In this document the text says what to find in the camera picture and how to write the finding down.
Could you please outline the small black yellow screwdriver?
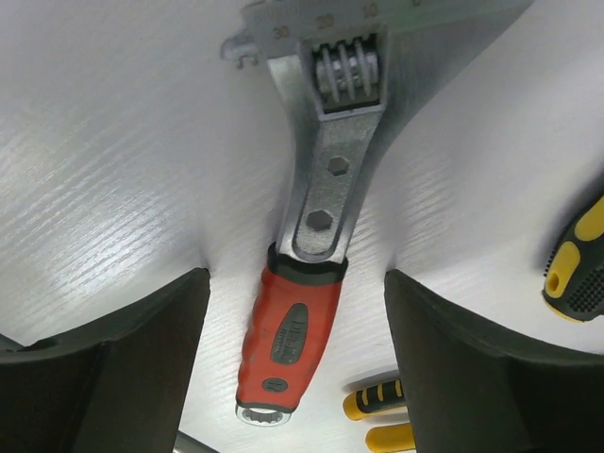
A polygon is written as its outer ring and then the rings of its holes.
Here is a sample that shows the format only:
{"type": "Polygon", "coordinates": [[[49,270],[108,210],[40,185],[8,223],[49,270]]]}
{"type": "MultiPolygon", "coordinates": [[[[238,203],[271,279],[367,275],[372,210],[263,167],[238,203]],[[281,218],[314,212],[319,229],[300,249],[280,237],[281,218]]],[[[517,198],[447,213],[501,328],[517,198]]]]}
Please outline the small black yellow screwdriver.
{"type": "Polygon", "coordinates": [[[545,269],[542,296],[561,317],[589,322],[603,314],[603,194],[562,232],[545,269]]]}

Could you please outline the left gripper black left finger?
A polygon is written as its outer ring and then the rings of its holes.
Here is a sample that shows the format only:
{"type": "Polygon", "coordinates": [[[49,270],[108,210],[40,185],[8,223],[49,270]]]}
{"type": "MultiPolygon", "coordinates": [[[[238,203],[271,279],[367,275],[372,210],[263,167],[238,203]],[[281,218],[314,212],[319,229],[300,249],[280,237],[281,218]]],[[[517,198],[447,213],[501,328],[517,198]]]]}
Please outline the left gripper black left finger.
{"type": "Polygon", "coordinates": [[[209,297],[194,268],[34,344],[3,336],[2,451],[173,451],[209,297]]]}

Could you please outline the yellow combination pliers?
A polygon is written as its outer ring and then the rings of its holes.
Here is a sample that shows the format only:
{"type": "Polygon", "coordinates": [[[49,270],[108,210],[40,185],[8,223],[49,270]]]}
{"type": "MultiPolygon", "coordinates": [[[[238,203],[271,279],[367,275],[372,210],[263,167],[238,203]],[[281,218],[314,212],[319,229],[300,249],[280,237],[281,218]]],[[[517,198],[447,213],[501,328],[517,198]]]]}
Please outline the yellow combination pliers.
{"type": "MultiPolygon", "coordinates": [[[[348,394],[343,401],[344,415],[353,422],[407,408],[399,378],[381,381],[348,394]]],[[[371,428],[365,436],[370,452],[411,452],[416,449],[410,422],[371,428]]]]}

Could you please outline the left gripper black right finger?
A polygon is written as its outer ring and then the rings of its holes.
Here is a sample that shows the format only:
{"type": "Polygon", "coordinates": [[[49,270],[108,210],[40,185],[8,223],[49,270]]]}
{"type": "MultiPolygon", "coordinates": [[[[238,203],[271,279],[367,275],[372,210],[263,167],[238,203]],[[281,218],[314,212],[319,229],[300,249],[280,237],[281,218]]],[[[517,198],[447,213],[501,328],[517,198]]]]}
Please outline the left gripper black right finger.
{"type": "Polygon", "coordinates": [[[602,356],[510,330],[399,270],[384,285],[418,451],[602,451],[602,356]]]}

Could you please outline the silver adjustable wrench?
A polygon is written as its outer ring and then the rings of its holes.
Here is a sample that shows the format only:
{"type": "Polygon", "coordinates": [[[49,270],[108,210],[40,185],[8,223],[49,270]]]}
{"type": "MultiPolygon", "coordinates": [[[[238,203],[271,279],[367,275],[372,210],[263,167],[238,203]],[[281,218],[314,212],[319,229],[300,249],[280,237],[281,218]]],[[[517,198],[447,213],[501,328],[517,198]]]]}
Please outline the silver adjustable wrench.
{"type": "Polygon", "coordinates": [[[258,1],[222,45],[238,65],[264,59],[294,135],[294,175],[243,340],[236,413],[287,423],[323,357],[346,253],[385,138],[412,100],[404,34],[439,31],[456,1],[258,1]]]}

